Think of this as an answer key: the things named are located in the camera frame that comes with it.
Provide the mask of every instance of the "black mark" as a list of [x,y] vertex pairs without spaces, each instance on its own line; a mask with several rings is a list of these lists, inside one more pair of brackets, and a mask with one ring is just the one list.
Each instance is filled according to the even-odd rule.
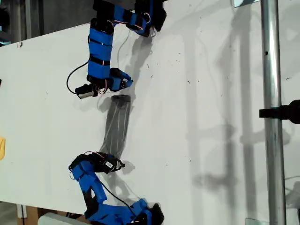
[[108,216],[108,214],[104,215],[102,218],[100,218],[100,220],[101,220],[101,219],[104,219],[104,218],[107,217],[107,216]]

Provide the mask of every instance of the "vertical metal pipe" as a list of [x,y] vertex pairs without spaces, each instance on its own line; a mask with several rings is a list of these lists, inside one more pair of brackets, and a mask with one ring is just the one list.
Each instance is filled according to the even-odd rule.
[[[281,105],[278,0],[261,0],[264,107]],[[265,119],[270,225],[286,225],[282,121]]]

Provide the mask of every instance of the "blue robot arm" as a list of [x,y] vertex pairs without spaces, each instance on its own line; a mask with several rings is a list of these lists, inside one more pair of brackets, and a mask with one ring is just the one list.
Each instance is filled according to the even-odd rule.
[[131,206],[111,206],[104,204],[107,200],[103,187],[110,192],[99,180],[95,171],[111,173],[125,165],[119,159],[105,153],[79,155],[69,166],[74,179],[79,182],[87,206],[85,217],[104,225],[160,225],[164,216],[158,204],[148,208],[144,199]]
[[144,37],[149,36],[151,28],[160,31],[166,18],[163,1],[140,0],[135,4],[133,13],[109,2],[94,0],[93,8],[97,11],[97,17],[90,23],[87,76],[90,84],[75,89],[80,99],[96,97],[108,89],[116,92],[132,85],[133,80],[128,74],[110,67],[114,28],[122,23]]

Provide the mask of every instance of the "white board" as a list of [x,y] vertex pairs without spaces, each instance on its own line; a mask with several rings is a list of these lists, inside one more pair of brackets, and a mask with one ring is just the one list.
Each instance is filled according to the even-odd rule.
[[[167,20],[152,43],[132,32],[124,43],[123,26],[115,32],[112,66],[133,77],[128,92],[135,100],[121,157],[132,171],[117,172],[108,183],[118,187],[110,188],[122,199],[159,202],[165,225],[268,221],[264,122],[258,118],[260,4],[234,9],[230,1],[172,0],[165,9]],[[288,104],[300,97],[300,4],[280,1],[279,9]],[[0,135],[7,139],[0,201],[84,213],[68,166],[100,148],[112,95],[80,100],[66,88],[67,75],[88,58],[88,33],[84,25],[0,48]],[[83,68],[70,87],[85,77]],[[300,127],[285,121],[284,134],[285,174],[296,176]],[[286,187],[297,189],[298,180]],[[296,207],[294,193],[288,208]]]

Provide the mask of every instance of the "black mount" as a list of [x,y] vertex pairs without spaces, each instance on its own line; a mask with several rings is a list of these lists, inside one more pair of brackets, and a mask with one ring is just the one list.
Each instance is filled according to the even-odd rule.
[[294,124],[300,124],[300,100],[294,100],[289,105],[261,109],[259,110],[259,118],[290,120]]

